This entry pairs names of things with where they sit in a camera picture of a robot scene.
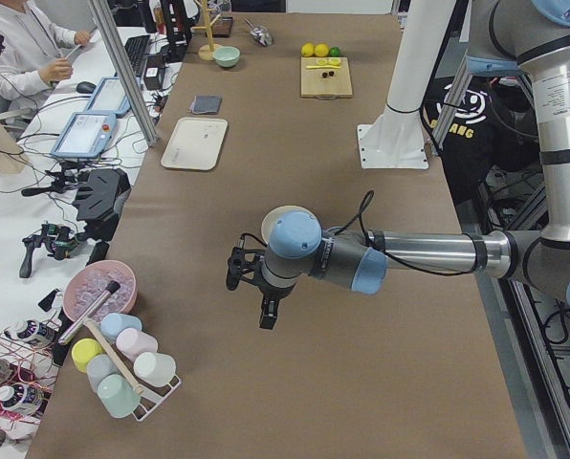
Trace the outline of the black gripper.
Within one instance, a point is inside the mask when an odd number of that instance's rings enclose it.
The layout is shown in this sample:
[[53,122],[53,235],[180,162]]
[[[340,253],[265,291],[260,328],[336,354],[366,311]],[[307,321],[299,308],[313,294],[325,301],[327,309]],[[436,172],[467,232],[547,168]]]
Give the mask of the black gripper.
[[[246,249],[246,238],[251,237],[262,246],[262,249]],[[264,330],[273,330],[278,318],[278,297],[288,296],[293,286],[280,288],[270,284],[261,272],[267,244],[251,233],[242,233],[238,242],[232,248],[228,258],[228,271],[226,287],[235,291],[241,281],[257,287],[263,294],[259,318],[259,327]]]

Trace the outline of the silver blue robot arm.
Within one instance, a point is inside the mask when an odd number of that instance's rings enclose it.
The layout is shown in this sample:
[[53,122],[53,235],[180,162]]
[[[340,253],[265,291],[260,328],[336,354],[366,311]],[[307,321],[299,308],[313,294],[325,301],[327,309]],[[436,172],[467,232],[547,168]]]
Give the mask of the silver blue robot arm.
[[305,210],[276,208],[264,219],[268,238],[258,249],[232,250],[226,278],[230,290],[247,282],[262,292],[262,328],[274,327],[279,301],[304,274],[373,295],[391,269],[483,272],[570,306],[570,1],[475,1],[470,26],[471,74],[523,74],[532,82],[547,225],[487,235],[354,231],[324,229]]

